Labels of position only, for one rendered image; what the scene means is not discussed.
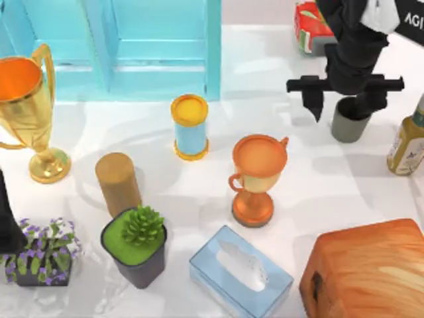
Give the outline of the grey cup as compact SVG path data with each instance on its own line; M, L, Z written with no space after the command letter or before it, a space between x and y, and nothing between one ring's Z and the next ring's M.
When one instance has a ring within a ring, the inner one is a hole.
M371 118L371 115L360 114L356 102L355 97L344 97L336 104L331 134L339 142L358 141Z

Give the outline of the yellow-green bottle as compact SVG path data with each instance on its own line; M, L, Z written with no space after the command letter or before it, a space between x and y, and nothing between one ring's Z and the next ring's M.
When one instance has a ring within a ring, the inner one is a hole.
M424 94L413 114L399 126L387 156L389 171L398 176L410 176L424 159Z

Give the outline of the red and green box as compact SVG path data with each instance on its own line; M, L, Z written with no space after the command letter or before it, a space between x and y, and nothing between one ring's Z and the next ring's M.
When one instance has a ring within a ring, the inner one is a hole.
M294 31L300 49L312 56L324 56L325 45L337 42L315 0L296 3Z

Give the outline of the orange and gold trophy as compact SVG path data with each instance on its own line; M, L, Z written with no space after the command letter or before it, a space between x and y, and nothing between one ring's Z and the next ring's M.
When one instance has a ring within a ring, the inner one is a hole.
M235 173L228 179L236 193L232 203L233 217L243 226L259 228L274 214L269 196L288 161L289 138L277 140L265 134L252 134L240 139L233 148Z

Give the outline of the blue and gold can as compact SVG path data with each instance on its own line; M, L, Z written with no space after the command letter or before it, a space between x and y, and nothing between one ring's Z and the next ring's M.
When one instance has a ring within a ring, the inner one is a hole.
M209 151L206 100L198 95L185 94L174 99L170 109L175 126L176 154L187 161L202 159Z

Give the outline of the wooden box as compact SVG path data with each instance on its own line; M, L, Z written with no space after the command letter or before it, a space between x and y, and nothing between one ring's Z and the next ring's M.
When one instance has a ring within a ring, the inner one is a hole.
M412 219L319 235L299 291L308 318L424 318L424 236Z

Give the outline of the light blue rack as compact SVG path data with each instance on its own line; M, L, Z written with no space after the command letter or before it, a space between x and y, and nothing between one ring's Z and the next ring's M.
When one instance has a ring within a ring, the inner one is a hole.
M221 0L0 0L0 58L49 45L58 101L221 94Z

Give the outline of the light blue tissue box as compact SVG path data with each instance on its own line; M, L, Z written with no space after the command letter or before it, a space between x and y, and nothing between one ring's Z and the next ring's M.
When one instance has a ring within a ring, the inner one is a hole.
M268 318L293 284L285 270L226 225L191 257L189 274L234 318Z

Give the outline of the wooden cylinder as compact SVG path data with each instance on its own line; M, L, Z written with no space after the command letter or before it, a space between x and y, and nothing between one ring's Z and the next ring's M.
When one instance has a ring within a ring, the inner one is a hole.
M121 152L102 156L95 173L112 218L122 211L142 205L133 161Z

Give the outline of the green plant in black pot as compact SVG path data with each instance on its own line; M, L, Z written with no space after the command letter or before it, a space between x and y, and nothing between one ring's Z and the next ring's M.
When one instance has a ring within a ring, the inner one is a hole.
M147 288L165 269L167 229L149 206L125 209L101 232L101 246L137 289Z

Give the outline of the large gold trophy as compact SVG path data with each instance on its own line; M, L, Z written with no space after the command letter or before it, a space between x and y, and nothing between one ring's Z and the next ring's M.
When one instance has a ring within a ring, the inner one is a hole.
M47 44L41 44L30 58L0 59L0 126L19 142L0 142L0 148L32 149L30 176L42 184L62 180L71 168L64 151L49 147L55 89L54 63Z

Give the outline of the purple flowers in black pot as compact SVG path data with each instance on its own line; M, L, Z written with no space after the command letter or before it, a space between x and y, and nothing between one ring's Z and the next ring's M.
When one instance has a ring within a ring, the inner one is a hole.
M7 281L20 287L67 286L82 251L74 222L58 217L40 227L25 218L19 229L28 242L15 253L0 256Z

